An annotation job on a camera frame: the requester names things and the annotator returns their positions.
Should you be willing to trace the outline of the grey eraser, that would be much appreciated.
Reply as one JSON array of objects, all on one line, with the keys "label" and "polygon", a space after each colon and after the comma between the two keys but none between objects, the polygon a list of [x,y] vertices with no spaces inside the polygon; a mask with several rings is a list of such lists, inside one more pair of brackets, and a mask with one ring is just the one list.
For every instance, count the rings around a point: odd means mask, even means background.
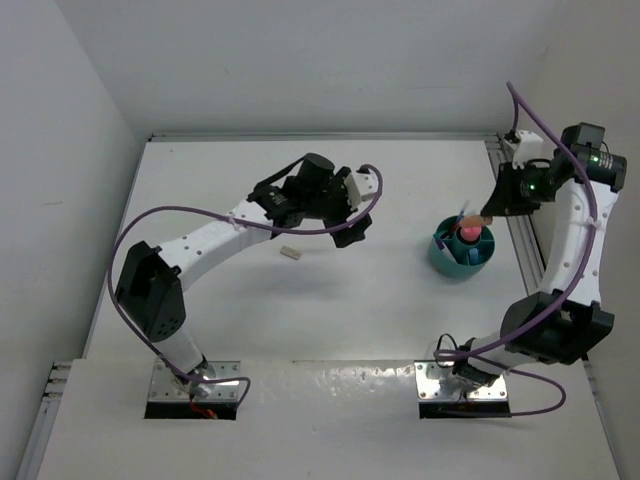
[{"label": "grey eraser", "polygon": [[302,253],[299,250],[287,246],[281,247],[280,254],[293,260],[299,260],[302,256]]}]

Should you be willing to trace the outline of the metal base plate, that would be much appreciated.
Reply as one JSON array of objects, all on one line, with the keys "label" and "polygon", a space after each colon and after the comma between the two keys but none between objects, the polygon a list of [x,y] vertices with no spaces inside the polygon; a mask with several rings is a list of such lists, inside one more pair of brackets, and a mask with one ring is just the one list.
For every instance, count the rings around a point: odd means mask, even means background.
[{"label": "metal base plate", "polygon": [[240,399],[240,363],[210,361],[203,371],[205,379],[218,379],[219,383],[194,384],[180,380],[161,361],[157,360],[151,374],[148,400],[156,403],[188,402],[191,396],[198,402],[237,402]]},{"label": "metal base plate", "polygon": [[506,402],[506,382],[500,376],[490,386],[473,384],[452,373],[434,360],[414,362],[415,383],[421,403]]}]

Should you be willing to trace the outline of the green capped white marker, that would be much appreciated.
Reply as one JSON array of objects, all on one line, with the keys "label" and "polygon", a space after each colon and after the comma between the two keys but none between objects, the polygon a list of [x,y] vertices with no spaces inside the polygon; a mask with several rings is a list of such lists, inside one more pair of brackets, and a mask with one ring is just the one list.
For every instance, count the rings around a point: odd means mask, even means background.
[{"label": "green capped white marker", "polygon": [[443,249],[443,253],[452,261],[455,263],[460,264],[460,260],[459,258],[451,251],[451,249],[447,246],[444,247]]}]

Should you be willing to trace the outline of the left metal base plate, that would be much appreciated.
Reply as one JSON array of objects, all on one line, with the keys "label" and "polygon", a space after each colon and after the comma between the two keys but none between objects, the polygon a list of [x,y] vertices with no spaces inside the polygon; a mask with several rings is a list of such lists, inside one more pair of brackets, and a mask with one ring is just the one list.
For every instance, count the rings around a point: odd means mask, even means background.
[{"label": "left metal base plate", "polygon": [[240,363],[210,361],[203,371],[205,379],[218,379],[219,383],[194,384],[180,380],[161,361],[157,360],[151,374],[148,400],[156,403],[188,402],[191,396],[198,402],[237,402],[240,399]]}]

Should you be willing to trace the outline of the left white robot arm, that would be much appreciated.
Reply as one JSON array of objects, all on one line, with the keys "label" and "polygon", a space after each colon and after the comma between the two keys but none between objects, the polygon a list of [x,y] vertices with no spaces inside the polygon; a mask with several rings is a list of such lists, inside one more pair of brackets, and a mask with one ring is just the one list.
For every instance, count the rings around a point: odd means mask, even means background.
[{"label": "left white robot arm", "polygon": [[321,222],[317,234],[329,235],[338,248],[364,240],[382,188],[382,175],[371,165],[336,168],[307,153],[256,183],[227,213],[207,212],[204,226],[157,246],[131,246],[120,274],[108,276],[111,300],[180,384],[213,384],[207,359],[185,327],[185,292],[250,247],[283,234],[306,235],[305,220]]}]

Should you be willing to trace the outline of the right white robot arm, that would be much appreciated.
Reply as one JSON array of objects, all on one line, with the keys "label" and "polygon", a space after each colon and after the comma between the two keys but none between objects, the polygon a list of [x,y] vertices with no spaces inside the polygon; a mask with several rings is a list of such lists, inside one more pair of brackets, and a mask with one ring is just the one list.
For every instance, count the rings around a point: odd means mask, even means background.
[{"label": "right white robot arm", "polygon": [[589,123],[569,126],[551,160],[538,158],[537,134],[506,136],[512,159],[501,164],[481,216],[527,216],[553,203],[553,240],[538,290],[507,309],[498,331],[460,347],[452,373],[461,381],[490,386],[521,365],[571,365],[612,331],[614,316],[601,306],[600,264],[627,160],[601,149],[604,134]]}]

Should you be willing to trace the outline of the blue highlighter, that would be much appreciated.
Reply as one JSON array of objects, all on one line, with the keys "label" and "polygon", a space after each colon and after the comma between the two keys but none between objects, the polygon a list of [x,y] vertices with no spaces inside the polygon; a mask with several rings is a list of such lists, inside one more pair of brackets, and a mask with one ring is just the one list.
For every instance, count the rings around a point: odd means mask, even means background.
[{"label": "blue highlighter", "polygon": [[476,248],[468,251],[468,259],[470,265],[477,265],[479,263],[479,251]]}]

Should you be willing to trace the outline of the blue ink refill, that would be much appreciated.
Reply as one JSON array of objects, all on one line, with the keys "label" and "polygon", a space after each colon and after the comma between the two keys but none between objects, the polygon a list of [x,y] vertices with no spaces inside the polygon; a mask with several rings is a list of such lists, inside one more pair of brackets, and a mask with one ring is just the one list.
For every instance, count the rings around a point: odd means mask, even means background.
[{"label": "blue ink refill", "polygon": [[456,216],[456,220],[455,220],[456,224],[459,223],[460,220],[464,217],[465,211],[469,207],[469,204],[470,204],[470,200],[467,199],[464,202],[464,204],[462,205],[462,207],[460,208],[460,210],[459,210],[459,212],[458,212],[458,214]]}]

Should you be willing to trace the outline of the orange highlighter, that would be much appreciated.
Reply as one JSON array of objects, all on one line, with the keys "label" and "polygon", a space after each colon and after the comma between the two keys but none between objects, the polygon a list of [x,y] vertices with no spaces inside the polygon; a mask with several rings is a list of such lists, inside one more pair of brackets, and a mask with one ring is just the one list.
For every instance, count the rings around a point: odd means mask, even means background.
[{"label": "orange highlighter", "polygon": [[481,215],[470,215],[470,216],[463,217],[460,220],[459,225],[462,228],[476,228],[476,227],[489,226],[492,223],[493,223],[492,217],[483,217]]}]

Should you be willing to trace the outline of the pink highlighter marker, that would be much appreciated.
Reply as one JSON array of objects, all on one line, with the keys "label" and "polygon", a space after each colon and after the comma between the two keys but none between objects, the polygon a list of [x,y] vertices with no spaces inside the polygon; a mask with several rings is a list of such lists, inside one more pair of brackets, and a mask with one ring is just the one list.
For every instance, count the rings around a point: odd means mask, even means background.
[{"label": "pink highlighter marker", "polygon": [[482,234],[481,226],[462,227],[459,230],[459,236],[461,240],[468,244],[476,243],[481,238],[481,234]]}]

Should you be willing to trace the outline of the purple capped white marker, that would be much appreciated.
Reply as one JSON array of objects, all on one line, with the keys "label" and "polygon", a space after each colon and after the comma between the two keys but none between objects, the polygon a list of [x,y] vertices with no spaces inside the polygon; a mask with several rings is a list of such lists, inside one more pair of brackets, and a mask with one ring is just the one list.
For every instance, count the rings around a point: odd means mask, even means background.
[{"label": "purple capped white marker", "polygon": [[444,253],[443,253],[443,249],[446,246],[445,243],[443,242],[443,240],[440,237],[436,237],[435,238],[435,243],[437,245],[437,247],[439,248],[441,254],[446,257],[450,262],[452,262]]}]

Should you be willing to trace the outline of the teal round divided organizer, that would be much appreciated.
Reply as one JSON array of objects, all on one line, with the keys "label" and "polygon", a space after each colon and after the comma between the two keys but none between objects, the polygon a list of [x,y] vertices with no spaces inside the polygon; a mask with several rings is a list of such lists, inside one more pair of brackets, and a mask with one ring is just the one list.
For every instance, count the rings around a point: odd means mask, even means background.
[{"label": "teal round divided organizer", "polygon": [[[467,280],[477,274],[492,258],[495,252],[495,239],[491,230],[483,226],[481,238],[474,244],[468,244],[461,240],[459,230],[453,238],[449,236],[450,229],[456,220],[456,216],[445,218],[435,229],[429,247],[427,258],[431,266],[441,275],[453,280]],[[445,245],[459,258],[460,264],[450,262],[444,257],[435,243],[435,238],[440,237]],[[470,265],[468,251],[476,248],[479,251],[479,263]]]}]

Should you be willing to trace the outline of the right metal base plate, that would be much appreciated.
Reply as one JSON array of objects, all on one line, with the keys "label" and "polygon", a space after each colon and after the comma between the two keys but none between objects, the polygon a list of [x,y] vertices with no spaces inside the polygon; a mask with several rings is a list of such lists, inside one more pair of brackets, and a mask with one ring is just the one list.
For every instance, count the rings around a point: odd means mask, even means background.
[{"label": "right metal base plate", "polygon": [[506,382],[500,376],[490,386],[473,384],[452,373],[434,360],[414,362],[415,383],[421,403],[506,402]]}]

